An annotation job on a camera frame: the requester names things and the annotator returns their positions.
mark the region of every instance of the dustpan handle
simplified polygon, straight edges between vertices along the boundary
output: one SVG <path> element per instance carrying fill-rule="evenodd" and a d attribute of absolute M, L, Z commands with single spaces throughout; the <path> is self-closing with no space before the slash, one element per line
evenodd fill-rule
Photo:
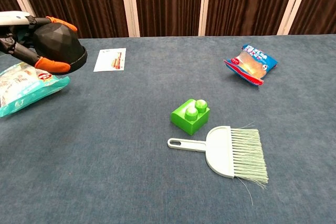
<path fill-rule="evenodd" d="M 205 141 L 195 141 L 180 138 L 170 138 L 168 140 L 168 146 L 174 149 L 193 151 L 193 152 L 205 152 Z"/>

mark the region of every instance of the gray-blue tablecloth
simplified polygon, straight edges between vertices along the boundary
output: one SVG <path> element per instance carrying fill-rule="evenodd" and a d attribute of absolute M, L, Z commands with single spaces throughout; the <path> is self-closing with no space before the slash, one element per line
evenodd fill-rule
<path fill-rule="evenodd" d="M 0 119 L 0 223 L 335 223 L 336 35 L 82 39 L 71 83 Z M 279 61 L 254 87 L 224 59 L 249 43 Z M 126 48 L 125 71 L 93 72 Z M 16 59 L 0 58 L 5 69 Z M 209 121 L 170 122 L 189 98 Z M 204 153 L 168 148 L 219 125 L 260 130 L 263 190 L 214 173 Z"/>

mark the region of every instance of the blue snack bag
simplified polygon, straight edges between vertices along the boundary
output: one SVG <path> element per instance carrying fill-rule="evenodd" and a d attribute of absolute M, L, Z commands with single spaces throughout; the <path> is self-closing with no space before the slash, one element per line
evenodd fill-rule
<path fill-rule="evenodd" d="M 262 78 L 277 65 L 277 61 L 263 51 L 251 45 L 243 45 L 242 52 L 231 60 L 224 60 L 233 72 L 253 85 L 264 84 Z"/>
<path fill-rule="evenodd" d="M 0 73 L 0 117 L 63 89 L 69 77 L 59 79 L 47 71 L 19 63 Z"/>

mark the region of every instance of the green lego duplo brick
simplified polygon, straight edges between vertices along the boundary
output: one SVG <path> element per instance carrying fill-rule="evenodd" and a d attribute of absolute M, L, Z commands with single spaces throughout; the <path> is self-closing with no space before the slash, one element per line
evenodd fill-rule
<path fill-rule="evenodd" d="M 171 114 L 171 121 L 189 135 L 193 135 L 208 121 L 210 109 L 204 100 L 189 99 Z"/>

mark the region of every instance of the green bristles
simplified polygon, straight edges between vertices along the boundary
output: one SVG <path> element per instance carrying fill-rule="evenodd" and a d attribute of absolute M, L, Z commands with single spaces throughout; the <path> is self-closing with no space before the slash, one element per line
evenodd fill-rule
<path fill-rule="evenodd" d="M 265 188 L 266 164 L 257 129 L 231 129 L 235 177 Z"/>

